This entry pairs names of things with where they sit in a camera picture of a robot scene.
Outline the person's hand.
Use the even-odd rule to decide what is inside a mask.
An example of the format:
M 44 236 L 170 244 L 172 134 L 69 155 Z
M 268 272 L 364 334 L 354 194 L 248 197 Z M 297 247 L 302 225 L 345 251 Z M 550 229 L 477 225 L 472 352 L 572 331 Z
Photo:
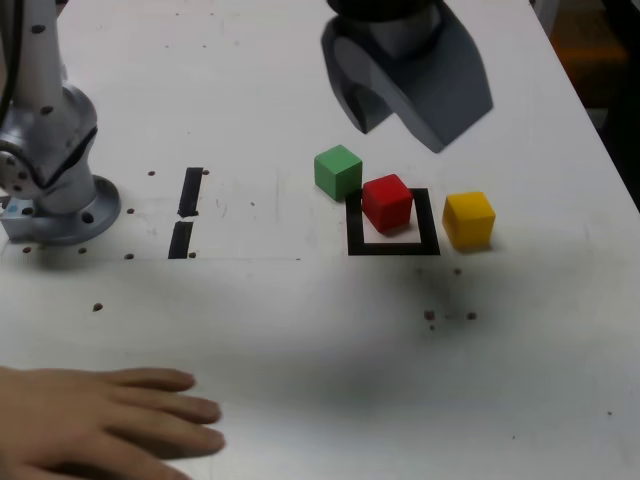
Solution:
M 195 378 L 179 370 L 93 372 L 1 370 L 1 476 L 79 479 L 182 479 L 166 453 L 221 451 L 213 429 L 219 405 L 192 397 Z

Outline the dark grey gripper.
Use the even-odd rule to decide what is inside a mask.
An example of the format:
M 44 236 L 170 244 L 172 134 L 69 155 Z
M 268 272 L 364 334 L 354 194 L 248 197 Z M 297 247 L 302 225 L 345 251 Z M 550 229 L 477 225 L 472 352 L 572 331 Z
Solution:
M 395 113 L 434 153 L 443 151 L 493 108 L 487 74 L 470 33 L 444 3 L 373 23 L 371 35 L 391 58 L 371 86 L 371 65 L 353 21 L 330 20 L 321 44 L 333 93 L 352 124 L 369 133 Z

